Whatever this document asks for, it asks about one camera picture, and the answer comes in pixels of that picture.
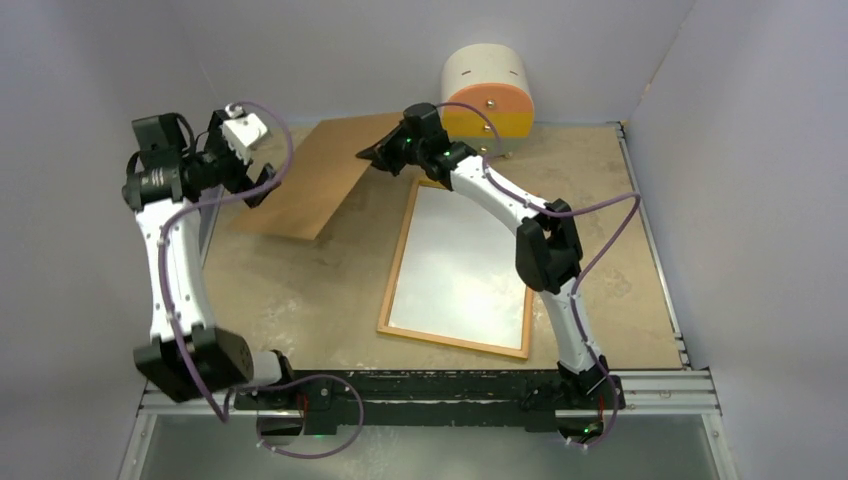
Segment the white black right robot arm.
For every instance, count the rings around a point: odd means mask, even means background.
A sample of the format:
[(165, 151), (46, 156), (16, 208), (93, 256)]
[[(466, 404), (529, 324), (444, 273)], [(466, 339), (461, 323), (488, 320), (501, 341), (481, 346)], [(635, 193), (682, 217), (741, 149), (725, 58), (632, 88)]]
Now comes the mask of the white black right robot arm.
[(495, 172), (482, 152), (449, 137), (438, 106), (430, 103), (405, 109), (387, 135), (357, 156), (392, 175), (418, 166), (428, 179), (475, 202), (514, 234), (515, 269), (539, 294), (555, 334), (563, 397), (576, 407), (596, 399), (609, 371), (583, 319), (583, 249), (570, 205), (546, 202)]

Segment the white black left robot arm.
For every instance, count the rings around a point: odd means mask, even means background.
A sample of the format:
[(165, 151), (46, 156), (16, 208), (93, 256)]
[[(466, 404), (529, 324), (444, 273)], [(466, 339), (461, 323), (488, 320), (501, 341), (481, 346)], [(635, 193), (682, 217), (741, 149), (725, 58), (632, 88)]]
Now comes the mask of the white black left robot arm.
[(217, 326), (201, 252), (201, 212), (215, 203), (205, 191), (221, 187), (254, 208), (279, 185), (270, 164), (248, 175), (268, 126), (231, 103), (212, 113), (203, 143), (176, 112), (136, 119), (132, 129), (138, 147), (121, 194), (144, 240), (153, 303), (149, 342), (133, 351), (137, 370), (177, 403), (245, 387), (272, 408), (289, 407), (298, 395), (290, 362)]

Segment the brown backing board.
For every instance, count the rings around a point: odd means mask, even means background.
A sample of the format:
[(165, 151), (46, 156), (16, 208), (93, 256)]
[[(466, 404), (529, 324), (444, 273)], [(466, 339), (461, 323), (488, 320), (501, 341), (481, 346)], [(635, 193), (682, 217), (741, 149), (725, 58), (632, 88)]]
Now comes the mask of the brown backing board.
[(250, 234), (315, 239), (369, 168), (356, 154), (395, 128), (397, 112), (323, 120), (294, 152), (282, 184), (229, 228)]

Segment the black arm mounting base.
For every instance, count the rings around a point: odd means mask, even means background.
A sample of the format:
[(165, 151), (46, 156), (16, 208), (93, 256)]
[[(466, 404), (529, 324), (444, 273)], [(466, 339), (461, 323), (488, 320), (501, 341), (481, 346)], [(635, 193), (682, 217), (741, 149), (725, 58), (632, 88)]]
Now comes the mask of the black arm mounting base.
[(237, 412), (299, 415), (307, 435), (341, 426), (514, 427), (580, 442), (626, 405), (621, 380), (569, 390), (559, 370), (298, 370), (300, 385), (240, 393)]

